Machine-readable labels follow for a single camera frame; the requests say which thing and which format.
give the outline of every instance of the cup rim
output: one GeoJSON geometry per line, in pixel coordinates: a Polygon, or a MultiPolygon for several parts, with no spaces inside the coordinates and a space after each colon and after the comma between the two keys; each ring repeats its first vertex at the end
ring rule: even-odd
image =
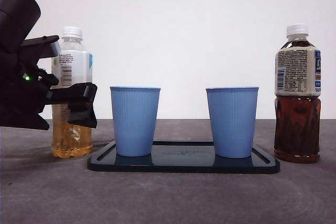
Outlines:
{"type": "Polygon", "coordinates": [[[156,88],[156,87],[137,87],[137,86],[110,86],[110,89],[152,89],[152,90],[161,90],[161,88],[156,88]]]}
{"type": "Polygon", "coordinates": [[[217,88],[206,88],[206,90],[230,90],[230,89],[259,89],[257,86],[244,86],[244,87],[217,87],[217,88]]]}

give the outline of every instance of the amber liquid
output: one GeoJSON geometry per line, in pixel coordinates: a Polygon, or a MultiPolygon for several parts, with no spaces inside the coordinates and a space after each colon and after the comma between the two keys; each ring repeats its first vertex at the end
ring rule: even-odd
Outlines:
{"type": "Polygon", "coordinates": [[[321,101],[317,97],[277,97],[275,156],[295,163],[319,160],[321,101]]]}
{"type": "Polygon", "coordinates": [[[55,157],[80,157],[92,150],[91,128],[54,123],[51,152],[55,157]]]}

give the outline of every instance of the dark brown tea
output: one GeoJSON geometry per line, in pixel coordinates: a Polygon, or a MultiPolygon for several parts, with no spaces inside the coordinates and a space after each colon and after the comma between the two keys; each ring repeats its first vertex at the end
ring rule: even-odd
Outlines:
{"type": "Polygon", "coordinates": [[[321,101],[317,97],[277,97],[275,156],[295,163],[319,160],[321,101]]]}

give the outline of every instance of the barcode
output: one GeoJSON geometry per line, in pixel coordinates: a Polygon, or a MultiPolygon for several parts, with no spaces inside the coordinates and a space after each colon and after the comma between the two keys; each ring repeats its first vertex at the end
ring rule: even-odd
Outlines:
{"type": "Polygon", "coordinates": [[[61,66],[61,85],[71,86],[72,84],[72,66],[61,66]]]}
{"type": "Polygon", "coordinates": [[[278,90],[285,90],[285,71],[286,67],[278,68],[278,76],[277,76],[278,90]]]}

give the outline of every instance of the yellow liquid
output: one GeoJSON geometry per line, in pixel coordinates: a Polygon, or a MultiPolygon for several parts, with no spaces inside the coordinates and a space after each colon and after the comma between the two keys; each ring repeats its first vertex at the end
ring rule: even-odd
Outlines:
{"type": "Polygon", "coordinates": [[[92,150],[91,128],[54,123],[51,152],[55,157],[80,157],[92,150]]]}

